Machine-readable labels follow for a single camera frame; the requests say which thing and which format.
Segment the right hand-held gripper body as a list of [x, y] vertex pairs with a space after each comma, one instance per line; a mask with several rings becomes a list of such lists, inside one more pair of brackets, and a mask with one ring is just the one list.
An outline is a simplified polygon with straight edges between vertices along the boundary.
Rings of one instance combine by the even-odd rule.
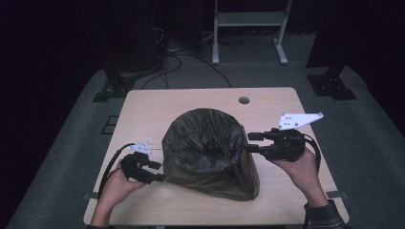
[[294, 162], [298, 160], [306, 150], [308, 143], [315, 152], [315, 160], [321, 159], [320, 150], [316, 141], [309, 135], [298, 131], [299, 127], [321, 119], [324, 115], [317, 114], [281, 114], [279, 125], [267, 132], [269, 140], [273, 141], [270, 153], [263, 156], [269, 160], [283, 160]]

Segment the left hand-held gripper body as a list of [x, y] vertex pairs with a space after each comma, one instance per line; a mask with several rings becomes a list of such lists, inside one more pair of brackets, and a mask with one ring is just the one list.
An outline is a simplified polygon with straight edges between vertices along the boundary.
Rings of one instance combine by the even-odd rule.
[[120, 162], [124, 175], [139, 181], [142, 175], [153, 174], [144, 169], [144, 166], [148, 166], [151, 161], [149, 156], [152, 155], [148, 142], [130, 143], [126, 145], [126, 148], [131, 150], [132, 154], [125, 156]]

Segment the black plastic garbage bag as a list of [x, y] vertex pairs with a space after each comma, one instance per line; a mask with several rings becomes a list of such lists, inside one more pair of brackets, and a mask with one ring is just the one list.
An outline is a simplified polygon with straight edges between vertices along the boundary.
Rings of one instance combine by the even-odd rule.
[[232, 115], [199, 108], [177, 117], [161, 141], [166, 180], [220, 198], [256, 198], [260, 179], [245, 149], [245, 128]]

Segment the person's left hand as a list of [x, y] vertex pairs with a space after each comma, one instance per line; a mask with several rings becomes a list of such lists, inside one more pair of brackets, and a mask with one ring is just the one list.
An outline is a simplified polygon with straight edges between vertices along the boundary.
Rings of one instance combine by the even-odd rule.
[[121, 169], [121, 161], [119, 161], [116, 169], [107, 177], [101, 195], [98, 198], [97, 206], [102, 209], [113, 209], [130, 194], [143, 186], [144, 183], [131, 181], [124, 175]]

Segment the person's right hand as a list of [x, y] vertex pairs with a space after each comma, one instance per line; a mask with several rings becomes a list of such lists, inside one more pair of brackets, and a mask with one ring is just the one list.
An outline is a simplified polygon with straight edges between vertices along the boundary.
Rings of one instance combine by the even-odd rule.
[[329, 201], [323, 191], [315, 163], [315, 154], [306, 149], [295, 162], [271, 160], [290, 177], [292, 183], [303, 193], [311, 208], [323, 207]]

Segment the black metal stand base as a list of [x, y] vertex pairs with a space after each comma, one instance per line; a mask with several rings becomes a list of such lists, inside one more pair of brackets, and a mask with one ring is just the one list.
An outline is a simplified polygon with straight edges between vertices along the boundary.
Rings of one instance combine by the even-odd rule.
[[309, 83], [317, 96], [330, 96], [334, 100], [355, 100], [356, 96], [340, 79], [343, 64], [331, 65], [323, 74], [308, 75]]
[[136, 83], [134, 73], [123, 73], [117, 69], [105, 69], [107, 80], [100, 92], [96, 93], [94, 102], [107, 102], [110, 98], [125, 98]]

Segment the dark equipment cabinet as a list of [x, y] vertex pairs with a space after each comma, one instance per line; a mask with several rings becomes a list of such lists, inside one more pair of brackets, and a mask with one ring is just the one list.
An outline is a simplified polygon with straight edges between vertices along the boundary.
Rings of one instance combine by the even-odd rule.
[[103, 35], [104, 64], [111, 72], [155, 71], [161, 47], [153, 26], [149, 0], [108, 0], [110, 18]]

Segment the white metal stand frame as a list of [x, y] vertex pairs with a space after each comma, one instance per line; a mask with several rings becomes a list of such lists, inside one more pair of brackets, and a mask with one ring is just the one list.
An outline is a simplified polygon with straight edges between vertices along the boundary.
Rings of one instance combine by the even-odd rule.
[[264, 12], [220, 12], [218, 9], [218, 0], [214, 2], [214, 21], [213, 21], [213, 45], [212, 45], [212, 63], [220, 63], [219, 56], [219, 28], [231, 27], [278, 27], [278, 37], [273, 39], [275, 50], [282, 65], [288, 64], [285, 51], [282, 46], [284, 34], [286, 31], [290, 8], [293, 0], [287, 0], [283, 11], [264, 11]]

